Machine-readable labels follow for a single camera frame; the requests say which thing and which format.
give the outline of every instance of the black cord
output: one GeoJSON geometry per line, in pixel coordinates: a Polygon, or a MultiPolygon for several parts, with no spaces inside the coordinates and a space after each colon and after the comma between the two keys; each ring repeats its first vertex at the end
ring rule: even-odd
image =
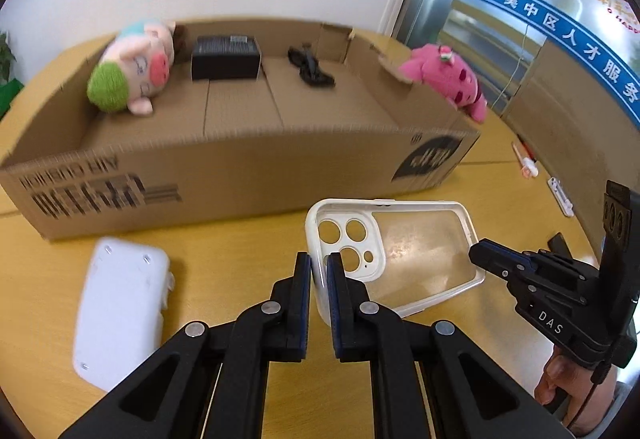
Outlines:
{"type": "Polygon", "coordinates": [[[575,424],[576,421],[578,421],[578,418],[580,417],[580,415],[582,414],[586,406],[589,404],[591,398],[593,397],[593,394],[598,388],[598,385],[603,384],[604,380],[607,379],[607,376],[609,375],[610,370],[611,370],[611,363],[609,363],[608,361],[601,361],[598,364],[598,366],[595,368],[595,370],[593,371],[593,374],[591,374],[591,383],[592,383],[591,389],[587,394],[587,397],[585,398],[582,405],[580,405],[578,412],[574,415],[574,418],[571,419],[571,422],[567,426],[569,430],[571,430],[571,427],[575,424]]]}
{"type": "Polygon", "coordinates": [[[300,69],[300,77],[312,87],[334,87],[334,77],[322,71],[318,59],[311,53],[310,46],[303,46],[302,51],[290,47],[287,53],[289,61],[300,69]]]}
{"type": "Polygon", "coordinates": [[[584,400],[584,403],[582,403],[582,406],[580,407],[578,412],[574,415],[574,418],[571,419],[571,422],[569,423],[569,426],[567,426],[567,428],[569,430],[571,430],[571,427],[575,424],[576,421],[578,421],[578,418],[580,417],[580,414],[586,408],[586,406],[589,404],[589,401],[591,400],[591,397],[593,396],[593,393],[596,391],[597,388],[598,388],[598,386],[595,383],[591,386],[591,390],[587,394],[587,398],[584,400]]]}

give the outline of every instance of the clear phone case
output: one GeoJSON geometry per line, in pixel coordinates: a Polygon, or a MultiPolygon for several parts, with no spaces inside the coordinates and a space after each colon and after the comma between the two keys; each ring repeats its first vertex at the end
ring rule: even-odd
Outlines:
{"type": "Polygon", "coordinates": [[[456,202],[326,199],[309,210],[306,241],[318,310],[330,324],[326,257],[339,252],[347,276],[370,299],[401,317],[449,299],[484,280],[468,258],[478,242],[456,202]]]}

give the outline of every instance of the pink plush pig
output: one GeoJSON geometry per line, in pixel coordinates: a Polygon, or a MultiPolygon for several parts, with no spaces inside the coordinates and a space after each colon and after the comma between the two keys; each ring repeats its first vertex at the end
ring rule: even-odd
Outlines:
{"type": "Polygon", "coordinates": [[[478,79],[459,55],[446,45],[427,44],[411,51],[411,59],[400,66],[404,76],[429,84],[457,109],[478,122],[486,118],[486,99],[478,79]]]}

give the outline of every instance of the white plastic case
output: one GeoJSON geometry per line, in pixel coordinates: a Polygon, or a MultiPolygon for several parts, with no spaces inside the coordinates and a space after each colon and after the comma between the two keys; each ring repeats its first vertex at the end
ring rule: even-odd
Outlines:
{"type": "Polygon", "coordinates": [[[109,391],[160,346],[162,314],[174,275],[157,247],[100,239],[78,308],[74,370],[109,391]]]}
{"type": "Polygon", "coordinates": [[[370,299],[401,317],[480,284],[486,274],[468,258],[478,237],[457,202],[325,199],[309,210],[305,231],[316,304],[327,325],[325,258],[334,252],[348,277],[366,283],[370,299]]]}

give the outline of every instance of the open cardboard box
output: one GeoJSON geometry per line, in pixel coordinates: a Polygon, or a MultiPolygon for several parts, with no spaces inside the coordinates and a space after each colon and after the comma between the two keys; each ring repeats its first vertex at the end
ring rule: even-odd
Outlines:
{"type": "Polygon", "coordinates": [[[200,35],[254,36],[258,79],[193,82],[178,56],[151,117],[103,114],[87,100],[86,83],[104,40],[62,53],[22,92],[40,108],[5,153],[0,184],[44,237],[423,190],[447,177],[479,136],[464,114],[403,79],[350,28],[267,19],[186,28],[187,54],[200,35]],[[289,47],[303,44],[335,88],[309,87],[289,64],[289,47]]]}

